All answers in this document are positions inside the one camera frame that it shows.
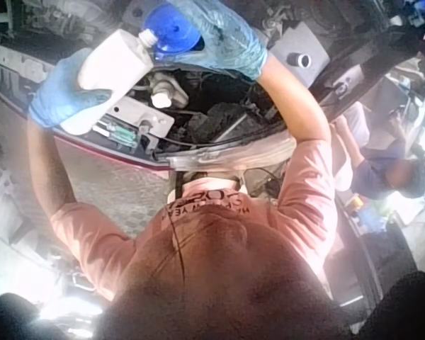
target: workshop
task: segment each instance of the workshop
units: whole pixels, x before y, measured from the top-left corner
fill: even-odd
[[[0,0],[0,339],[425,339],[425,0]]]

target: blue shirt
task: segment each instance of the blue shirt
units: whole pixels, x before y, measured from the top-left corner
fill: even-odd
[[[395,140],[386,150],[363,147],[365,161],[354,170],[351,190],[372,200],[382,200],[393,193],[385,174],[397,160],[404,159],[404,149],[404,140]]]

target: hand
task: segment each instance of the hand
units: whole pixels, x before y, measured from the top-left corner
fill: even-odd
[[[332,125],[335,127],[335,132],[339,135],[343,135],[349,129],[348,121],[344,115],[341,115],[336,120],[334,120]]]
[[[110,90],[79,88],[77,75],[91,49],[84,48],[58,62],[30,104],[30,117],[44,128],[52,128],[86,108],[105,103]]]
[[[254,30],[218,0],[168,0],[200,31],[205,48],[175,55],[174,62],[209,69],[235,69],[250,79],[261,76],[268,51]]]

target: blue cap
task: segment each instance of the blue cap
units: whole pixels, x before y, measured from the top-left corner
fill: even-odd
[[[187,52],[194,48],[201,34],[173,5],[164,4],[151,12],[144,22],[159,39],[155,50],[163,54]]]

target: plastic bottle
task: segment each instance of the plastic bottle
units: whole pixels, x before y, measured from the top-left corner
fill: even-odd
[[[82,89],[110,89],[111,98],[104,104],[87,108],[64,121],[62,128],[71,135],[83,135],[114,106],[154,66],[148,49],[157,43],[150,30],[138,38],[117,30],[105,39],[87,58],[79,72]]]

